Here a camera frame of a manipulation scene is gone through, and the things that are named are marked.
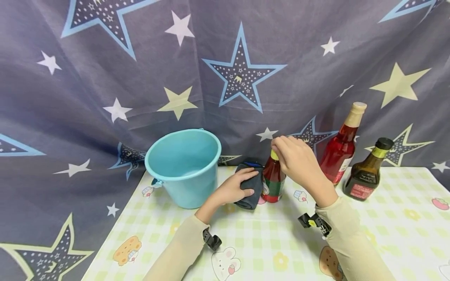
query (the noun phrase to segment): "blue fabric backdrop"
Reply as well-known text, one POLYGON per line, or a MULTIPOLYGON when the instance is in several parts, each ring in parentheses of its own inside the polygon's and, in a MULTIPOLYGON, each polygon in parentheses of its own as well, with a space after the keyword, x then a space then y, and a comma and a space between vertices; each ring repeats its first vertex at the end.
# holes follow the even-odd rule
POLYGON ((389 137, 385 165, 449 188, 449 16, 441 0, 5 1, 0 279, 81 279, 143 153, 181 129, 215 133, 223 165, 264 163, 282 134, 321 157, 361 101, 354 162, 389 137))

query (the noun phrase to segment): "green checkered tablecloth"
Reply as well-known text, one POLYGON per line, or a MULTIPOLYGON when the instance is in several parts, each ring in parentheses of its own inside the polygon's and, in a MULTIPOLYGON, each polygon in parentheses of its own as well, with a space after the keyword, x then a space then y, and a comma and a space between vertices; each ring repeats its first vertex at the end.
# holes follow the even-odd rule
MULTIPOLYGON (((234 169, 220 167, 218 182, 234 169)), ((359 213, 367 237, 397 280, 448 280, 443 273, 450 267, 450 210, 445 204, 450 194, 426 168, 383 167, 381 173, 382 183, 366 202, 343 195, 342 183, 337 191, 359 213)), ((146 173, 83 280, 142 280, 180 223, 195 212, 177 207, 164 188, 148 188, 151 181, 146 173), (119 265, 114 256, 126 241, 137 251, 134 261, 119 265)), ((312 215, 314 204, 287 179, 283 198, 275 204, 261 204, 255 211, 225 205, 211 225, 222 246, 214 255, 205 247, 184 280, 333 280, 319 268, 326 246, 319 230, 304 229, 297 221, 305 212, 312 215), (234 267, 232 274, 219 273, 218 259, 234 267)))

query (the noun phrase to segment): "red bottle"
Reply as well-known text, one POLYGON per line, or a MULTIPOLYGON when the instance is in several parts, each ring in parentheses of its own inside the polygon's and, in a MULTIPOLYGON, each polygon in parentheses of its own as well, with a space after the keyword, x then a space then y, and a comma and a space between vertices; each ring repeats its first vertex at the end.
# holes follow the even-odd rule
POLYGON ((281 171, 280 161, 273 150, 270 152, 262 175, 264 177, 262 198, 269 203, 278 202, 281 199, 286 174, 281 171))
POLYGON ((355 102, 345 119, 339 133, 325 148, 320 168, 325 176, 336 186, 344 175, 355 153, 355 136, 367 104, 355 102))

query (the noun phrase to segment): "bucket handle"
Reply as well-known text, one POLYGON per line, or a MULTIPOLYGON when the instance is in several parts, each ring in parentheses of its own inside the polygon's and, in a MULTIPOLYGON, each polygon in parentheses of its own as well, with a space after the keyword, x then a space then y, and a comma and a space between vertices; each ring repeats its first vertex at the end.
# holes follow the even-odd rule
POLYGON ((160 188, 160 187, 162 187, 162 181, 157 179, 157 178, 154 178, 153 181, 152 181, 151 186, 153 188, 160 188))

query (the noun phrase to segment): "hand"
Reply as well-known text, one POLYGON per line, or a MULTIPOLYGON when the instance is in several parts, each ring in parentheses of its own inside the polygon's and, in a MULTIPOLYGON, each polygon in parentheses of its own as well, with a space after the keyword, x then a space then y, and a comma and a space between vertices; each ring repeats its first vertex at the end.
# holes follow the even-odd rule
POLYGON ((253 178, 257 174, 258 171, 255 171, 254 168, 246 168, 239 170, 237 173, 227 178, 227 180, 225 180, 197 210, 195 216, 203 223, 209 224, 213 214, 220 206, 237 202, 242 198, 255 193, 253 189, 242 190, 241 182, 253 178))
POLYGON ((313 196, 319 207, 327 207, 338 199, 333 184, 325 177, 311 148, 293 136, 272 140, 281 170, 313 196))
POLYGON ((239 170, 234 175, 227 178, 223 184, 216 189, 211 195, 211 199, 215 200, 219 205, 234 203, 244 197, 248 197, 255 193, 253 189, 241 189, 241 182, 253 178, 258 174, 254 168, 245 168, 239 170))

